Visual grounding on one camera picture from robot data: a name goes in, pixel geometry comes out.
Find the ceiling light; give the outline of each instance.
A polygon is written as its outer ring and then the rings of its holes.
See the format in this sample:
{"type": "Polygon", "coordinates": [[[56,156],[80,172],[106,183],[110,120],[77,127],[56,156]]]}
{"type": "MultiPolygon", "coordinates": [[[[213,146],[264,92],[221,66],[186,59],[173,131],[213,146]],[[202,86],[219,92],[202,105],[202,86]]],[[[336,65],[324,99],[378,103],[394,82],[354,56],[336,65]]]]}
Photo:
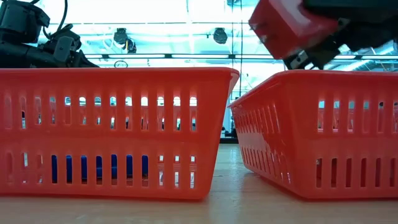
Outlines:
{"type": "Polygon", "coordinates": [[[88,54],[88,55],[85,55],[85,56],[86,56],[86,58],[102,58],[102,55],[88,54]]]}
{"type": "Polygon", "coordinates": [[[112,54],[110,58],[164,58],[164,54],[112,54]]]}
{"type": "Polygon", "coordinates": [[[398,55],[370,55],[370,56],[363,56],[362,59],[365,59],[365,60],[396,60],[396,59],[398,59],[398,55]]]}
{"type": "Polygon", "coordinates": [[[239,59],[274,59],[272,55],[236,55],[235,57],[239,59]]]}
{"type": "Polygon", "coordinates": [[[356,55],[337,55],[335,59],[355,59],[356,55]]]}
{"type": "Polygon", "coordinates": [[[229,58],[229,55],[193,55],[193,54],[173,54],[172,58],[229,58]]]}
{"type": "Polygon", "coordinates": [[[213,39],[217,44],[225,44],[226,41],[228,40],[225,28],[216,28],[213,34],[213,39]]]}

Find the cable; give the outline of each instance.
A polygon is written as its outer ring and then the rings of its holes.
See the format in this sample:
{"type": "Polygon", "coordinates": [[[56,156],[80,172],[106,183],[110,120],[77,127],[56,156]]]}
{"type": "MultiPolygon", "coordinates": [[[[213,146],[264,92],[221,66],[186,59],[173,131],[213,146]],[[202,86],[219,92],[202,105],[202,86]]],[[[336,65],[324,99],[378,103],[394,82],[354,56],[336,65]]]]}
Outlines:
{"type": "Polygon", "coordinates": [[[68,0],[65,0],[65,7],[63,9],[62,20],[61,20],[60,25],[58,26],[57,31],[60,31],[62,29],[63,23],[65,22],[65,19],[67,18],[67,14],[68,14],[68,0]]]}
{"type": "MultiPolygon", "coordinates": [[[[33,0],[31,3],[34,4],[33,2],[39,2],[39,1],[40,1],[40,0],[33,0]]],[[[57,28],[57,32],[60,31],[60,30],[62,29],[62,26],[63,26],[63,24],[65,23],[65,19],[67,18],[67,14],[68,14],[68,0],[65,0],[65,7],[64,7],[64,9],[63,9],[63,16],[62,16],[61,23],[60,23],[60,25],[59,25],[58,28],[57,28]]],[[[43,27],[43,34],[44,34],[44,36],[45,36],[46,38],[48,38],[48,40],[51,39],[51,36],[52,36],[52,35],[48,34],[48,33],[45,31],[45,27],[43,27]]]]}
{"type": "Polygon", "coordinates": [[[50,35],[45,31],[45,27],[43,27],[43,34],[46,38],[48,38],[48,40],[50,40],[50,35]]]}

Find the black machinery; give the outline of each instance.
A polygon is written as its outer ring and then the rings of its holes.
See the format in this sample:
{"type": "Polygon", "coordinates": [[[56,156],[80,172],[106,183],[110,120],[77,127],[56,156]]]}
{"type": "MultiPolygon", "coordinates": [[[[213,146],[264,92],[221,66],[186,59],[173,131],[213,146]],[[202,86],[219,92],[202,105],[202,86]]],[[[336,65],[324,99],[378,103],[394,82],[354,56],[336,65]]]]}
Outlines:
{"type": "Polygon", "coordinates": [[[54,34],[44,27],[50,24],[46,13],[32,2],[3,0],[0,7],[0,68],[73,68],[98,67],[87,60],[81,47],[80,36],[71,31],[71,24],[62,28],[67,13],[54,34]],[[36,44],[43,29],[49,39],[36,44]]]}

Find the ceiling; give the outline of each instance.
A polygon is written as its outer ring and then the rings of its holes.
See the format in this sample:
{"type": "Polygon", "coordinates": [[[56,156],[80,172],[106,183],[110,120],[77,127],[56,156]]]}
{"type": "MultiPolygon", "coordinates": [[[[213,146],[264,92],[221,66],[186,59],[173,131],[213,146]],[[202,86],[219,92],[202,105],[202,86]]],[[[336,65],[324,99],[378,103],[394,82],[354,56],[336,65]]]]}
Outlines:
{"type": "MultiPolygon", "coordinates": [[[[82,51],[99,55],[90,60],[101,67],[113,67],[124,60],[129,67],[233,67],[242,71],[242,89],[250,90],[276,72],[285,69],[280,60],[208,58],[206,55],[268,55],[248,26],[258,0],[68,0],[65,23],[81,36],[82,51]],[[217,44],[213,33],[225,28],[228,40],[217,44]],[[124,54],[113,43],[117,28],[126,28],[137,46],[137,54],[195,54],[201,58],[107,58],[104,54],[124,54]]],[[[51,18],[47,32],[57,30],[63,0],[37,3],[51,18]]],[[[39,42],[47,39],[40,35],[39,42]]],[[[352,55],[348,48],[343,54],[352,55]]],[[[365,49],[357,54],[396,54],[392,43],[380,49],[365,49]]],[[[396,60],[338,60],[327,65],[334,70],[395,70],[396,60]]]]}

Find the basket slot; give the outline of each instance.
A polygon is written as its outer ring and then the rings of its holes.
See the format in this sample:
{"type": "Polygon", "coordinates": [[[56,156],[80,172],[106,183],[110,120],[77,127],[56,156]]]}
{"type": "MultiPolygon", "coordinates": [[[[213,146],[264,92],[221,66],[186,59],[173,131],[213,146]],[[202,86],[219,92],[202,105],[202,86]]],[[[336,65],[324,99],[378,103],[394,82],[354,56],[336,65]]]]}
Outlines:
{"type": "Polygon", "coordinates": [[[372,94],[371,99],[369,101],[369,123],[370,123],[370,134],[376,135],[377,134],[377,126],[378,126],[378,115],[379,115],[379,100],[375,93],[372,94]]]}
{"type": "Polygon", "coordinates": [[[101,105],[102,105],[102,99],[101,99],[101,97],[100,96],[95,96],[94,97],[94,107],[93,107],[93,110],[94,110],[94,123],[95,123],[95,125],[101,125],[101,123],[102,123],[102,108],[101,108],[101,105]]]}
{"type": "Polygon", "coordinates": [[[94,114],[95,98],[92,91],[86,94],[86,124],[92,128],[96,124],[96,116],[94,114]]]}
{"type": "Polygon", "coordinates": [[[194,189],[195,188],[195,172],[190,173],[190,188],[194,189]]]}
{"type": "Polygon", "coordinates": [[[164,131],[164,96],[158,96],[157,98],[157,130],[164,131]]]}
{"type": "Polygon", "coordinates": [[[173,130],[181,130],[181,99],[179,96],[175,96],[173,99],[173,130]]]}
{"type": "Polygon", "coordinates": [[[378,116],[377,116],[377,133],[383,133],[384,130],[384,113],[385,113],[385,102],[380,101],[379,102],[379,110],[378,110],[378,116]]]}
{"type": "Polygon", "coordinates": [[[159,171],[159,182],[158,186],[160,188],[164,187],[164,156],[159,155],[157,160],[157,170],[159,171]]]}
{"type": "Polygon", "coordinates": [[[363,132],[365,134],[370,132],[371,127],[371,112],[370,112],[370,101],[364,100],[363,103],[363,132]]]}
{"type": "Polygon", "coordinates": [[[64,115],[65,115],[65,124],[66,125],[70,125],[72,123],[72,112],[71,112],[71,99],[69,96],[65,97],[65,106],[64,106],[64,115]]]}
{"type": "Polygon", "coordinates": [[[67,160],[67,184],[72,184],[72,177],[73,177],[73,166],[72,166],[72,156],[71,155],[67,155],[66,156],[66,160],[67,160]]]}
{"type": "Polygon", "coordinates": [[[396,184],[396,182],[397,182],[396,169],[397,169],[396,159],[392,158],[390,160],[390,169],[389,169],[390,170],[390,176],[389,176],[389,186],[390,187],[395,187],[397,185],[396,184]]]}
{"type": "Polygon", "coordinates": [[[392,110],[392,132],[395,134],[398,133],[398,100],[394,100],[394,107],[392,110]]]}
{"type": "Polygon", "coordinates": [[[42,114],[41,114],[41,123],[42,128],[47,129],[50,126],[51,118],[50,118],[50,96],[48,91],[43,91],[41,96],[41,104],[42,104],[42,114]]]}
{"type": "Polygon", "coordinates": [[[27,152],[21,153],[21,174],[22,174],[22,183],[27,184],[28,183],[28,166],[29,166],[29,161],[28,161],[28,156],[27,152]]]}
{"type": "Polygon", "coordinates": [[[156,132],[157,129],[157,92],[153,86],[148,92],[148,120],[149,120],[149,131],[156,132]]]}
{"type": "Polygon", "coordinates": [[[148,187],[149,186],[149,178],[150,178],[150,176],[149,176],[149,166],[148,166],[148,164],[149,164],[149,156],[147,156],[147,155],[142,155],[142,157],[141,157],[141,159],[142,159],[142,174],[141,174],[141,176],[142,176],[142,186],[143,187],[148,187]]]}
{"type": "Polygon", "coordinates": [[[351,158],[346,160],[346,187],[351,187],[353,160],[351,158]]]}
{"type": "Polygon", "coordinates": [[[79,97],[79,117],[78,124],[87,125],[87,108],[86,108],[86,97],[79,97]]]}
{"type": "Polygon", "coordinates": [[[337,187],[337,167],[340,166],[340,162],[338,163],[337,158],[331,160],[331,178],[330,178],[330,187],[337,187]]]}
{"type": "Polygon", "coordinates": [[[116,130],[117,128],[117,121],[116,121],[116,107],[117,105],[124,104],[124,103],[118,103],[117,98],[114,95],[111,95],[109,98],[109,117],[110,117],[110,122],[111,122],[111,130],[116,130]]]}
{"type": "Polygon", "coordinates": [[[337,133],[341,125],[340,121],[340,101],[333,101],[333,132],[337,133]]]}
{"type": "Polygon", "coordinates": [[[126,97],[126,107],[124,108],[125,117],[126,117],[126,129],[131,131],[132,130],[132,98],[131,96],[126,97]]]}
{"type": "Polygon", "coordinates": [[[101,125],[104,130],[109,130],[111,128],[111,95],[109,94],[108,89],[104,89],[101,93],[101,125]]]}
{"type": "Polygon", "coordinates": [[[80,162],[81,162],[81,184],[87,184],[88,181],[87,156],[81,156],[80,162]]]}
{"type": "Polygon", "coordinates": [[[366,187],[366,171],[367,171],[366,158],[361,160],[361,187],[366,187]]]}
{"type": "Polygon", "coordinates": [[[111,184],[118,184],[118,156],[116,154],[111,155],[111,184]]]}
{"type": "Polygon", "coordinates": [[[141,93],[135,86],[132,90],[132,121],[131,126],[134,132],[141,131],[141,93]]]}
{"type": "Polygon", "coordinates": [[[174,122],[173,122],[173,117],[174,117],[174,106],[173,102],[174,101],[174,96],[173,96],[173,91],[172,89],[166,89],[165,90],[165,96],[164,96],[164,110],[165,110],[165,118],[164,118],[164,127],[167,132],[173,130],[174,122]]]}
{"type": "Polygon", "coordinates": [[[116,92],[116,129],[119,131],[126,130],[126,92],[120,88],[116,92]]]}
{"type": "Polygon", "coordinates": [[[96,156],[95,157],[95,167],[96,167],[96,184],[97,185],[102,185],[103,184],[103,159],[102,156],[96,156]]]}
{"type": "Polygon", "coordinates": [[[149,114],[148,114],[148,98],[143,96],[141,98],[141,130],[147,131],[149,129],[149,114]]]}
{"type": "Polygon", "coordinates": [[[191,130],[190,127],[191,122],[192,121],[190,119],[190,92],[188,88],[183,88],[181,91],[181,131],[186,133],[189,132],[191,130]]]}
{"type": "Polygon", "coordinates": [[[375,175],[375,180],[374,180],[374,186],[375,187],[380,187],[380,180],[381,179],[381,159],[377,158],[376,159],[376,175],[375,175]]]}
{"type": "Polygon", "coordinates": [[[26,98],[21,96],[19,98],[19,103],[21,106],[21,124],[19,128],[26,129],[26,98]]]}
{"type": "Polygon", "coordinates": [[[191,131],[195,132],[197,131],[196,129],[196,123],[197,123],[197,106],[198,106],[198,100],[196,97],[191,96],[189,100],[189,105],[190,105],[190,121],[191,121],[191,131]]]}
{"type": "Polygon", "coordinates": [[[50,95],[49,98],[49,106],[50,106],[50,124],[55,125],[55,120],[57,117],[57,99],[54,95],[50,95]]]}
{"type": "Polygon", "coordinates": [[[79,93],[76,89],[72,90],[72,93],[70,95],[70,109],[71,109],[71,127],[77,128],[79,127],[81,124],[83,124],[83,119],[80,121],[80,96],[79,93]]]}
{"type": "Polygon", "coordinates": [[[58,158],[56,155],[51,156],[51,175],[52,175],[52,183],[58,183],[58,158]]]}
{"type": "Polygon", "coordinates": [[[133,170],[133,159],[132,159],[132,155],[128,154],[128,155],[126,155],[126,185],[127,186],[132,186],[132,183],[133,183],[132,170],[133,170]]]}

